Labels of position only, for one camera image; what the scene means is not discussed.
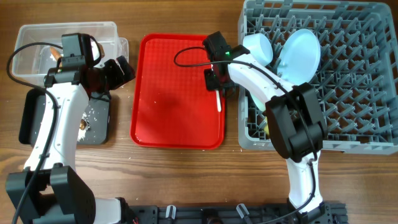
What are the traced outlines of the white plastic spoon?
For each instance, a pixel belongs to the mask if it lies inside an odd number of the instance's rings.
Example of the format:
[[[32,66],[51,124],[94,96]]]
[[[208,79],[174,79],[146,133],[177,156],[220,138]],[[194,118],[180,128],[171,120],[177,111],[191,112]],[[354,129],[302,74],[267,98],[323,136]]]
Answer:
[[[222,111],[220,92],[218,90],[216,90],[215,92],[216,92],[216,106],[218,112],[220,113]]]

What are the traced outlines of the green bowl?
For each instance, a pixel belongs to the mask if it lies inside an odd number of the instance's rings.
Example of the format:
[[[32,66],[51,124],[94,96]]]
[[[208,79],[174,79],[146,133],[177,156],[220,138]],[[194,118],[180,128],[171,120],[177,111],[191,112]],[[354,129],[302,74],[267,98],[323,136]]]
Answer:
[[[251,98],[256,106],[256,108],[261,111],[262,113],[265,112],[266,110],[266,105],[262,101],[260,101],[258,98],[256,98],[253,94],[251,94]]]

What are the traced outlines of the light blue rice bowl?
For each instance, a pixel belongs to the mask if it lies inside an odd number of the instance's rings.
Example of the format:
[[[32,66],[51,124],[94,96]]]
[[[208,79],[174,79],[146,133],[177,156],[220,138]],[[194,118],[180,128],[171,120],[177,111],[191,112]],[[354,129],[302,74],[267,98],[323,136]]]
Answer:
[[[267,66],[273,60],[273,50],[269,39],[261,33],[247,35],[243,39],[243,46],[262,65]]]

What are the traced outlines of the brown food scrap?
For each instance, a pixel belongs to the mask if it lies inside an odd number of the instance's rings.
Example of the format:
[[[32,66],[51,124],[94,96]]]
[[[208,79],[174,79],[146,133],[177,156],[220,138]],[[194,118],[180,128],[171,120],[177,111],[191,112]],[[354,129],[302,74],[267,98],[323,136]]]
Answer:
[[[85,119],[81,119],[81,121],[80,121],[80,129],[82,131],[84,131],[84,130],[88,130],[89,128],[90,128],[89,122],[87,120],[85,120]]]

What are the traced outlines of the orange carrot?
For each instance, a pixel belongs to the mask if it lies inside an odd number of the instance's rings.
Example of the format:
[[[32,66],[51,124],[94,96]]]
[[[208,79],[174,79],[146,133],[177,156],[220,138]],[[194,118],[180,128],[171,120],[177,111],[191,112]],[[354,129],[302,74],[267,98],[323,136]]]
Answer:
[[[55,61],[58,61],[62,57],[62,54],[55,47],[50,47],[49,49]]]

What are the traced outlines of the white rice pile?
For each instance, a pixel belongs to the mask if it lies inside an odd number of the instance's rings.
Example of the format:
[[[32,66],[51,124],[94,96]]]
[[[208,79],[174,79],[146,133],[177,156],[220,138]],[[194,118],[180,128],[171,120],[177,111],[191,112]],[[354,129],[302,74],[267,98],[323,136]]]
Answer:
[[[89,118],[89,116],[84,112],[83,115],[82,115],[82,117],[81,117],[81,119],[85,119],[85,120],[88,121],[88,118]],[[77,139],[77,141],[78,141],[78,142],[83,141],[83,140],[85,139],[85,137],[86,137],[86,133],[87,133],[90,129],[91,129],[91,125],[90,125],[90,128],[89,128],[88,130],[84,130],[84,131],[82,131],[82,130],[80,129],[80,127],[79,127],[79,130],[78,130],[78,139]]]

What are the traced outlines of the yellow cup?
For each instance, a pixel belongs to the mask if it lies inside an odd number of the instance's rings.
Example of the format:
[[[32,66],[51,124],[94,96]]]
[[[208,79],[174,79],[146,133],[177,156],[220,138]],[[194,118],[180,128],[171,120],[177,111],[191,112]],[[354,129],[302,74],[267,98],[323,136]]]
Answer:
[[[265,132],[265,134],[267,136],[269,136],[270,135],[270,133],[269,133],[269,123],[268,123],[267,117],[264,118],[264,121],[266,123],[265,126],[264,126],[264,132]]]

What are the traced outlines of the light blue plate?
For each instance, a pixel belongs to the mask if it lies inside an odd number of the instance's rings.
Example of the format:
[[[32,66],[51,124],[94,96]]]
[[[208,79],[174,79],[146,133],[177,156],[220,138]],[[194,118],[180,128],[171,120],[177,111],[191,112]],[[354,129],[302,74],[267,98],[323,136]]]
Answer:
[[[321,48],[315,34],[308,29],[294,32],[285,42],[277,73],[294,85],[309,83],[320,64]]]

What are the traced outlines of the white tissue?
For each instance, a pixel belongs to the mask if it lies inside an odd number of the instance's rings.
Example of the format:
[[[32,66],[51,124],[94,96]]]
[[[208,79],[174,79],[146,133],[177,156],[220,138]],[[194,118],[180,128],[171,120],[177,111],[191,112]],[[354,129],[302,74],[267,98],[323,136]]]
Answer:
[[[94,41],[91,41],[91,49],[92,49],[92,53],[93,53],[93,58],[96,60],[96,59],[98,59],[98,58],[103,58],[104,57],[104,50],[103,50],[103,48],[102,48],[102,46],[97,46],[97,44],[96,44],[96,42],[94,42]],[[53,57],[52,57],[52,55],[51,55],[51,53],[50,53],[50,58],[54,61],[54,62],[56,62],[54,59],[53,59]]]

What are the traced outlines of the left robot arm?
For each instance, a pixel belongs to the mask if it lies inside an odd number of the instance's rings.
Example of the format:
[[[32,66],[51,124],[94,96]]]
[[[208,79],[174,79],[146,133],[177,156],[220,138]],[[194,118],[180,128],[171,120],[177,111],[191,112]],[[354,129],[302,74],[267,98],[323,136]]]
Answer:
[[[24,223],[138,223],[122,197],[96,198],[75,170],[75,151],[83,113],[90,100],[108,102],[111,91],[134,79],[125,57],[100,67],[96,39],[62,35],[63,55],[37,87],[45,111],[34,148],[21,172],[8,175],[6,192],[14,221]]]

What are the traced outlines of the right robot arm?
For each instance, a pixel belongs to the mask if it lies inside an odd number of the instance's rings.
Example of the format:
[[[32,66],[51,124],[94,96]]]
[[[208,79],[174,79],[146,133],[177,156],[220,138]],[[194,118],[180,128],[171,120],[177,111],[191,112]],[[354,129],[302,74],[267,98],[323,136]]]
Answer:
[[[263,34],[248,35],[242,45],[231,48],[215,32],[203,46],[220,84],[241,85],[265,107],[271,142],[287,163],[290,214],[302,223],[319,218],[323,198],[318,188],[318,157],[326,124],[315,90],[308,83],[294,85],[266,68],[273,53]]]

